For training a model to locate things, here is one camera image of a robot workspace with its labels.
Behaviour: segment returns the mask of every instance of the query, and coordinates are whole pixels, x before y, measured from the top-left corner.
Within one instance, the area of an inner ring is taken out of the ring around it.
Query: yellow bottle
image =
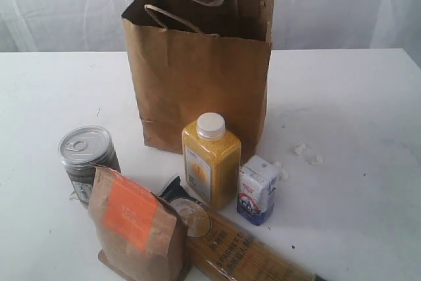
[[[213,209],[237,193],[241,142],[225,129],[224,118],[205,113],[182,133],[186,181]]]

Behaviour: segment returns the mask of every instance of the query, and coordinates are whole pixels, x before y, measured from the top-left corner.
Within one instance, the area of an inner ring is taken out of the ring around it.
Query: tin can
[[[80,202],[87,207],[95,179],[94,165],[121,172],[110,132],[100,126],[84,126],[60,142],[61,162]]]

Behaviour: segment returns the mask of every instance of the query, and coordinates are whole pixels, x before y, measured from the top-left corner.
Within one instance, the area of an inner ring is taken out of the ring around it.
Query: bottle label
[[[74,191],[76,191],[76,194],[79,197],[79,200],[85,203],[89,203],[89,199],[91,198],[92,194],[92,185],[73,181],[73,186]]]
[[[212,197],[211,166],[188,147],[186,147],[186,172],[189,184],[210,203]]]

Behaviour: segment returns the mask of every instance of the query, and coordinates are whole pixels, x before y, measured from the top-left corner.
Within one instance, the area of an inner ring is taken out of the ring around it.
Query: white table
[[[126,54],[3,53],[0,74],[0,279],[120,280],[68,199],[57,146],[102,125],[140,184],[157,192],[182,174],[181,156],[143,146]],[[325,163],[309,165],[317,154]],[[332,281],[419,281],[421,70],[403,50],[273,52],[259,155],[290,173],[274,214],[260,227],[235,203],[225,215]]]

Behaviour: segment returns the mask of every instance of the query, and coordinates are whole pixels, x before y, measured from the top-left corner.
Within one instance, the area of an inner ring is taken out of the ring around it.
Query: paper bag handle
[[[158,7],[153,6],[153,5],[145,5],[145,11],[149,14],[149,16],[151,16],[151,18],[153,20],[155,20],[155,22],[157,24],[159,24],[160,26],[162,26],[164,29],[167,29],[168,30],[168,26],[165,23],[163,23],[161,20],[159,20],[159,18],[155,14],[155,12],[161,13],[161,14],[167,16],[168,18],[174,19],[175,21],[178,21],[179,23],[184,24],[185,26],[188,26],[190,29],[192,29],[194,32],[196,32],[198,34],[205,35],[194,24],[190,23],[187,20],[184,20],[183,18],[180,18],[179,16],[176,16],[175,14],[169,13],[168,11],[165,11],[164,9],[158,8]]]

